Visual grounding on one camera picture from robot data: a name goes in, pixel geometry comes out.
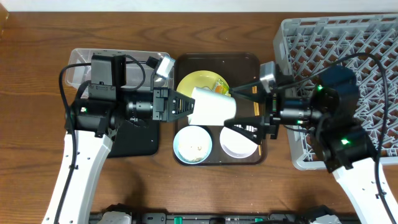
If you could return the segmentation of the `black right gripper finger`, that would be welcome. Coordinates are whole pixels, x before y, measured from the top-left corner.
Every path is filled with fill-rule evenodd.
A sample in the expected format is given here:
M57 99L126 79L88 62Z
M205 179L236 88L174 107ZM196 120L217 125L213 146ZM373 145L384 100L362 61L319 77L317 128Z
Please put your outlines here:
M245 138L260 145L265 138L265 121L263 116L234 118L224 121L224 127L242 134Z
M257 93L252 92L252 87L257 86ZM243 98L253 102L264 102L267 92L260 81L249 82L240 86L231 87L229 93L233 97Z

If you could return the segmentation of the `pink white bowl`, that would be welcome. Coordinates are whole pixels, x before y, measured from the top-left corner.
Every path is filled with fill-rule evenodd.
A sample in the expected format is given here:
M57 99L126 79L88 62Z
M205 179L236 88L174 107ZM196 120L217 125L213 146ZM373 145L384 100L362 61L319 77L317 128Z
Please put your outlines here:
M256 143L242 134L226 127L220 132L220 144L227 155L236 159L244 159L251 156L258 147Z

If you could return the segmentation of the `white cup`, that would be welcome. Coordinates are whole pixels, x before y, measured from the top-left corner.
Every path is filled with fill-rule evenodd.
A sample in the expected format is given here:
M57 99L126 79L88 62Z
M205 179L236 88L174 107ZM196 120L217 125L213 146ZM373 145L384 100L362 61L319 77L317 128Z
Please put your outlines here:
M230 96L195 87L193 119L189 125L223 126L224 121L236 116L236 100Z

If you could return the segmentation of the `blue bowl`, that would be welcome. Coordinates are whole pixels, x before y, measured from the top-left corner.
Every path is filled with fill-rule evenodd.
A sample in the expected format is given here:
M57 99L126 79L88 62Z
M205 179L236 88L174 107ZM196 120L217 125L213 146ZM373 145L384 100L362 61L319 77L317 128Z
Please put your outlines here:
M186 126L174 137L173 150L183 164L195 165L204 162L210 155L213 141L209 132L200 126Z

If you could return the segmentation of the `yellow plate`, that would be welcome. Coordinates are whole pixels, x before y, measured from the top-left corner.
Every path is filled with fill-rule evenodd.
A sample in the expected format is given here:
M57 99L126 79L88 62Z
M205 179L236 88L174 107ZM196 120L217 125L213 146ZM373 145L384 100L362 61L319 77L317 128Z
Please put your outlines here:
M212 91L218 79L226 80L215 72L208 70L199 70L189 73L185 76L177 86L177 91L188 97L192 97L192 92L195 87Z

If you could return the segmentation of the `orange green snack wrapper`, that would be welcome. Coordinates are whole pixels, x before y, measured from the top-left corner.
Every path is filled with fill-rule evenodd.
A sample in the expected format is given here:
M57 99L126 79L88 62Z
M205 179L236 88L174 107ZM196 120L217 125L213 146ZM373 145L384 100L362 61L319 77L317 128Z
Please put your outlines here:
M228 84L221 79L216 81L212 91L222 95L230 96Z

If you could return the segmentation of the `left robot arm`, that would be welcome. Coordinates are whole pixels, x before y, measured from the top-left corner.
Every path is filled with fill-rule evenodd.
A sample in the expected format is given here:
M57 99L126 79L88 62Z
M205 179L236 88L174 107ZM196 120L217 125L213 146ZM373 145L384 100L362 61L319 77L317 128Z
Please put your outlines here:
M95 52L86 63L89 80L65 103L63 160L44 223L87 223L100 172L108 157L151 156L159 148L159 123L193 113L195 100L172 88L127 86L127 67L137 65L142 81L166 79L174 67L167 55L139 61L123 52Z

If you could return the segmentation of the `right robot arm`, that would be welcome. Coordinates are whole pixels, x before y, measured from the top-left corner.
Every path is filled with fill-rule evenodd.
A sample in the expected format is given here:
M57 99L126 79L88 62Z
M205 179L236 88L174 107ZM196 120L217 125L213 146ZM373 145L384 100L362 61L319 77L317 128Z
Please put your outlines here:
M260 144L275 139L280 125L308 131L316 156L324 162L352 203L361 223L397 223L395 200L367 132L354 118L359 88L352 70L334 65L318 76L308 98L291 98L285 90L297 83L281 70L265 73L231 94L263 103L262 116L228 119L224 126Z

